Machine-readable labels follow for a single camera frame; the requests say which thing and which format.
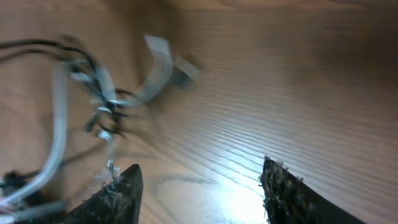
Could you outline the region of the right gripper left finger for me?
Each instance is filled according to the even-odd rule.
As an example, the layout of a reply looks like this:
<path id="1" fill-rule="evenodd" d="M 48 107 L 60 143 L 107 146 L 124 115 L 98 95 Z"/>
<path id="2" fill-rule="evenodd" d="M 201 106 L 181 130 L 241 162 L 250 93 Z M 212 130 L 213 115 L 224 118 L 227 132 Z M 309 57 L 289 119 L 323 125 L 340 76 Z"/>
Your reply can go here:
<path id="1" fill-rule="evenodd" d="M 138 164 L 133 164 L 69 212 L 62 223 L 138 224 L 142 192 L 141 168 Z"/>

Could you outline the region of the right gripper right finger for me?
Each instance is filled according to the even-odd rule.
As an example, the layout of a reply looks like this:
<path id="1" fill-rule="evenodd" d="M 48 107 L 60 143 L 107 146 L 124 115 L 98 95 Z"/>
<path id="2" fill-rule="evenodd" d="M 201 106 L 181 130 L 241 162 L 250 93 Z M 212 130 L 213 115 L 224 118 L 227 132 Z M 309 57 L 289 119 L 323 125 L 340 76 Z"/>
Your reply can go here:
<path id="1" fill-rule="evenodd" d="M 268 156 L 264 158 L 259 180 L 270 224 L 364 224 L 312 190 L 283 163 Z"/>

